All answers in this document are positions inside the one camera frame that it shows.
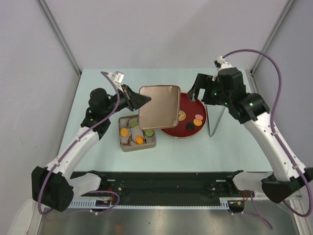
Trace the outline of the metal serving tongs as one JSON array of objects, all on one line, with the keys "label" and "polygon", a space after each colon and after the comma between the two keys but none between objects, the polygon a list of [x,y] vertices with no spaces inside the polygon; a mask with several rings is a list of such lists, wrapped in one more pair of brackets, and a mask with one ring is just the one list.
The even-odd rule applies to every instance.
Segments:
[{"label": "metal serving tongs", "polygon": [[224,114],[225,107],[206,105],[207,129],[209,137],[213,137]]}]

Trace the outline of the green sandwich cookie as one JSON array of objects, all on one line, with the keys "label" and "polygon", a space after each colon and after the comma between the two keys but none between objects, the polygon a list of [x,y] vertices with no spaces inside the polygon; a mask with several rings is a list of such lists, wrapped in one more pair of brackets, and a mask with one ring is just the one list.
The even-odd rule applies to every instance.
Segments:
[{"label": "green sandwich cookie", "polygon": [[145,135],[146,135],[147,137],[152,137],[152,136],[154,135],[154,131],[153,131],[153,130],[146,130],[146,131],[145,131]]},{"label": "green sandwich cookie", "polygon": [[136,126],[138,126],[138,122],[137,121],[134,121],[134,122],[131,123],[131,128],[134,128]]}]

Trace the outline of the gold tin lid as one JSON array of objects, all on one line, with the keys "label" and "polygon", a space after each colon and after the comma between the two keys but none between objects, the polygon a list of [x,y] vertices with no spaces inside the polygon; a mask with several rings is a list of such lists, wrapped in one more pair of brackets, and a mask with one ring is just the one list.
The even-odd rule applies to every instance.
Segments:
[{"label": "gold tin lid", "polygon": [[151,101],[139,109],[138,121],[142,130],[166,129],[178,125],[179,86],[143,86],[140,88],[139,93],[151,98]]}]

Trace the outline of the orange biscuit cookie bottom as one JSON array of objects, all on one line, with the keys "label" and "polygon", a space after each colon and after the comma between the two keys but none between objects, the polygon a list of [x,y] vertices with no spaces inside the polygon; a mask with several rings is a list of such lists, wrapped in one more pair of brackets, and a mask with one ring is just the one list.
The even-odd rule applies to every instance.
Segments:
[{"label": "orange biscuit cookie bottom", "polygon": [[120,135],[121,135],[122,137],[126,137],[126,136],[128,136],[128,134],[129,134],[128,128],[122,128],[122,129],[120,130]]}]

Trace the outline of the orange fish-shaped cookie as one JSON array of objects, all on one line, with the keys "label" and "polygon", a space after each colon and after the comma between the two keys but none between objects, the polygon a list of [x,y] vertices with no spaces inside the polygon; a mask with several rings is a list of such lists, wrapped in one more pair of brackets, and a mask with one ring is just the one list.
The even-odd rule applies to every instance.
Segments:
[{"label": "orange fish-shaped cookie", "polygon": [[137,144],[143,144],[144,143],[144,139],[141,136],[137,136],[135,139],[135,142]]}]

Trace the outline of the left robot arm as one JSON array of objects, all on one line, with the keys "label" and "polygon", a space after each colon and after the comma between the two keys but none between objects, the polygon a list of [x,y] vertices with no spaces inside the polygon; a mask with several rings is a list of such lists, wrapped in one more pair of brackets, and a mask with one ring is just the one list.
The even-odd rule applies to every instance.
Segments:
[{"label": "left robot arm", "polygon": [[63,212],[74,197],[99,189],[102,181],[100,173],[92,170],[83,176],[71,178],[74,169],[105,135],[111,124],[110,116],[125,108],[138,110],[151,100],[149,96],[132,91],[127,85],[122,85],[115,95],[109,95],[103,88],[90,93],[85,118],[67,149],[45,167],[38,166],[31,173],[32,197],[37,201],[41,214],[44,214],[43,205]]}]

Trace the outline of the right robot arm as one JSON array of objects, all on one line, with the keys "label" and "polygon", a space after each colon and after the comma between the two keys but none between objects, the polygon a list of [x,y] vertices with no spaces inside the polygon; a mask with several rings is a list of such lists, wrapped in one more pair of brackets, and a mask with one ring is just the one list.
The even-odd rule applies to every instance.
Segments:
[{"label": "right robot arm", "polygon": [[259,94],[246,91],[241,71],[232,67],[219,70],[216,76],[199,73],[187,97],[196,101],[200,89],[204,89],[204,104],[228,108],[230,115],[252,134],[272,168],[267,173],[236,171],[230,179],[238,190],[261,192],[272,202],[281,203],[305,185],[301,173],[312,181],[313,169],[295,155],[287,156],[280,144],[284,139],[271,129],[268,105]]}]

